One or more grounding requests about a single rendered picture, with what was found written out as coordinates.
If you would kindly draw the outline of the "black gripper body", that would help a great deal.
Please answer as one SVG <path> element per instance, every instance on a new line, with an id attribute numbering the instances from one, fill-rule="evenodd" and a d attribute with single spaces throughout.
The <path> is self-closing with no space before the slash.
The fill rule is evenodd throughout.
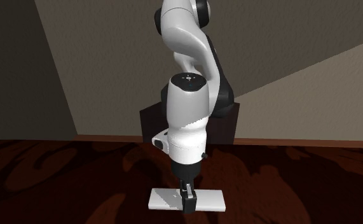
<path id="1" fill-rule="evenodd" d="M 183 181 L 192 181 L 201 171 L 201 162 L 194 164 L 180 164 L 171 160 L 172 173 Z"/>

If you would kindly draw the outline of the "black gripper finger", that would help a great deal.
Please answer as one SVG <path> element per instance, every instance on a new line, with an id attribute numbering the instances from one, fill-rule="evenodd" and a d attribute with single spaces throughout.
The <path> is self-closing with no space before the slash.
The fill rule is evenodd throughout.
<path id="1" fill-rule="evenodd" d="M 196 211 L 197 196 L 193 183 L 182 182 L 182 211 L 191 214 Z"/>
<path id="2" fill-rule="evenodd" d="M 179 180 L 179 191 L 180 191 L 180 196 L 185 199 L 186 197 L 188 197 L 188 191 L 187 191 L 187 187 L 185 184 L 185 181 L 180 179 Z"/>

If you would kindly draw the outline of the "white flat rectangular slab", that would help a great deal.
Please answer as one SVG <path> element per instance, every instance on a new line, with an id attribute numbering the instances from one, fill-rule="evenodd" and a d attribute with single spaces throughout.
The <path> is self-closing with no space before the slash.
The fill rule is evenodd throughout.
<path id="1" fill-rule="evenodd" d="M 195 211 L 225 212 L 226 204 L 221 190 L 195 190 Z M 148 208 L 153 210 L 182 211 L 182 197 L 176 188 L 153 188 Z"/>

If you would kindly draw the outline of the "dark robot stand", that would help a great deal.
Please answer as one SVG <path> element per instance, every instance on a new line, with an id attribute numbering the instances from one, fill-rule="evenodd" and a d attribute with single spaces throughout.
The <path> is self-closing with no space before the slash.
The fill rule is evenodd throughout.
<path id="1" fill-rule="evenodd" d="M 233 144 L 238 120 L 239 103 L 234 103 L 224 118 L 209 118 L 207 124 L 208 144 Z M 161 103 L 140 111 L 140 124 L 144 143 L 151 143 L 152 138 L 168 128 L 166 116 L 161 111 Z"/>

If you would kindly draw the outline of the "dark red wooden table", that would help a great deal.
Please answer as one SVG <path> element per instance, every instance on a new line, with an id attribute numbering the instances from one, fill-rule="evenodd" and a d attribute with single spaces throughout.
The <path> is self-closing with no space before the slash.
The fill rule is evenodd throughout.
<path id="1" fill-rule="evenodd" d="M 0 141 L 0 224 L 363 224 L 363 148 L 210 145 L 198 189 L 223 213 L 155 211 L 177 188 L 147 143 Z"/>

